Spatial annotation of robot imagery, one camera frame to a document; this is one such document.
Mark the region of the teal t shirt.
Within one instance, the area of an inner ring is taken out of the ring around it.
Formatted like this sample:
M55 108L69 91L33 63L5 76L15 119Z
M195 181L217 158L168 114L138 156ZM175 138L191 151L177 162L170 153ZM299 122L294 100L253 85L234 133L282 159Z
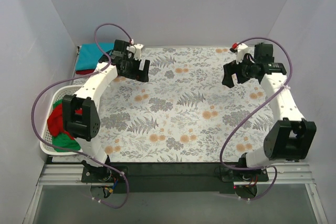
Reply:
M96 44L82 44L79 49L79 56L75 66L76 70L96 69L99 59L103 53Z

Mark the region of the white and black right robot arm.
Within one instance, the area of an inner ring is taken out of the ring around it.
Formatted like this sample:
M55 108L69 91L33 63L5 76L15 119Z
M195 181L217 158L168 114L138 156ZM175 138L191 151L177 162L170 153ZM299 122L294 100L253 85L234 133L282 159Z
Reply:
M246 181L274 163L305 159L317 131L316 124L306 120L293 99L288 86L292 70L275 62L274 44L256 44L250 54L246 44L235 43L230 51L236 59L223 66L222 84L228 88L234 86L233 77L239 84L251 79L258 81L268 98L262 106L270 105L274 118L262 147L243 154L237 163L221 163Z

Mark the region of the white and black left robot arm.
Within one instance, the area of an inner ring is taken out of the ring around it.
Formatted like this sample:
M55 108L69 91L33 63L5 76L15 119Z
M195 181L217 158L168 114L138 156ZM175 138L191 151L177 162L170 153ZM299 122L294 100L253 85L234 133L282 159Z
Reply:
M100 130L100 98L117 77L148 82L149 60L142 60L143 44L116 40L114 48L99 59L94 73L82 87L62 99L64 130L79 144L85 154L83 166L100 182L111 178L109 157L96 139Z

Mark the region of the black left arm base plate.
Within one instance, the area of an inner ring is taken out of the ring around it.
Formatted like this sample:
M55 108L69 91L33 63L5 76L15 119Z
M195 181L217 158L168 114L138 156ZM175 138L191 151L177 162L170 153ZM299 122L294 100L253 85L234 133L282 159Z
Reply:
M112 183L117 180L124 183L122 175L110 168L91 166L86 161L82 161L81 164L83 165L81 177L83 183Z

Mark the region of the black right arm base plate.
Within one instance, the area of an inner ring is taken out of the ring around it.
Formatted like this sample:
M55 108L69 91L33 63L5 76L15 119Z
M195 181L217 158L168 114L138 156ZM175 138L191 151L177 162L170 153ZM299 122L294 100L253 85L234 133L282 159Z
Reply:
M269 177L266 170L254 169L254 170L233 170L226 167L219 167L219 176L224 182L251 182L257 180L257 182L267 182Z

